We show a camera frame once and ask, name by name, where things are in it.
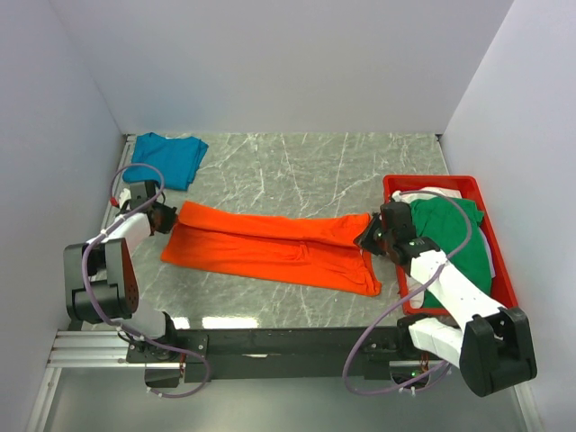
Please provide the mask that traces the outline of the orange t shirt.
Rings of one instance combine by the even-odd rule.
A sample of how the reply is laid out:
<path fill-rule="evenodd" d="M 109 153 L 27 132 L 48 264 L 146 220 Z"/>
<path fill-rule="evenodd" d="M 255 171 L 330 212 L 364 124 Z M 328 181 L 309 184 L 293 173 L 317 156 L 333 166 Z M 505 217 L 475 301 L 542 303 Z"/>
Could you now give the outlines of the orange t shirt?
<path fill-rule="evenodd" d="M 380 294 L 372 257 L 355 243 L 366 213 L 327 219 L 236 214 L 186 202 L 161 259 L 170 265 L 287 284 Z"/>

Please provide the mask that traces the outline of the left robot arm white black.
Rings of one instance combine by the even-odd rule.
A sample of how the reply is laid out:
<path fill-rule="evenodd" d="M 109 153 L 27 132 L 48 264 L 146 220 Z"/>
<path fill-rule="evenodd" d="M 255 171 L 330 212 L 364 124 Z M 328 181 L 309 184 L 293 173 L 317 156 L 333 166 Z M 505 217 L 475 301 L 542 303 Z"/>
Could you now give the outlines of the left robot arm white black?
<path fill-rule="evenodd" d="M 105 323 L 133 338 L 148 337 L 148 351 L 158 361 L 170 361 L 180 349 L 175 325 L 140 298 L 131 255 L 144 240 L 170 233 L 176 208 L 165 204 L 155 180 L 123 189 L 116 207 L 118 214 L 100 234 L 64 249 L 67 314 L 73 321 Z"/>

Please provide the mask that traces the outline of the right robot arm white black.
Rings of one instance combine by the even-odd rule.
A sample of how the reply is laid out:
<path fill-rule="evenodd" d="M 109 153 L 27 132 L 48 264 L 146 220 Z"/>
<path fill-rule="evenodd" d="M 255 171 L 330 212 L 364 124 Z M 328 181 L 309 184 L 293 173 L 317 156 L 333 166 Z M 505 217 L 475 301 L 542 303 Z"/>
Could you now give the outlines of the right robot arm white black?
<path fill-rule="evenodd" d="M 527 315 L 482 292 L 453 264 L 452 255 L 420 237 L 405 202 L 387 202 L 373 215 L 355 243 L 386 255 L 431 292 L 455 321 L 454 326 L 427 315 L 401 319 L 395 349 L 407 359 L 430 353 L 459 368 L 464 382 L 484 397 L 534 379 L 536 355 Z"/>

